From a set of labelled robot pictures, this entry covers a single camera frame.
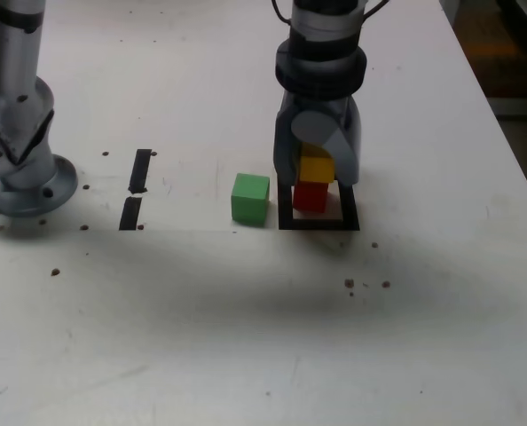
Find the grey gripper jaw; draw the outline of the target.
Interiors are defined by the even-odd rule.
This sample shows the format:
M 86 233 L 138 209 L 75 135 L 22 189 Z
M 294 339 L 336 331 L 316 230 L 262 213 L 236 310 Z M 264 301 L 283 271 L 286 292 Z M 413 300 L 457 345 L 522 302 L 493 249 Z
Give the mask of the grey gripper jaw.
M 273 164 L 281 184 L 294 184 L 297 180 L 297 160 L 300 143 L 292 131 L 292 122 L 299 114 L 295 96 L 285 92 L 276 116 Z
M 325 149 L 334 159 L 335 176 L 343 185 L 355 185 L 359 179 L 362 125 L 354 98 L 347 98 L 337 117 L 329 121 L 329 138 Z

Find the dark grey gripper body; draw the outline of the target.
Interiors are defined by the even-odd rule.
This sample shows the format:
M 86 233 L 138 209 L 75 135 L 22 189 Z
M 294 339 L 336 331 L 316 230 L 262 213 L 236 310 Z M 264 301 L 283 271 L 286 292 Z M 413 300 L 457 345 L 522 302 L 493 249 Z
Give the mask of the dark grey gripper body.
M 344 130 L 351 129 L 351 97 L 329 101 L 303 98 L 287 92 L 287 128 L 292 128 L 295 117 L 303 111 L 316 111 L 334 117 Z

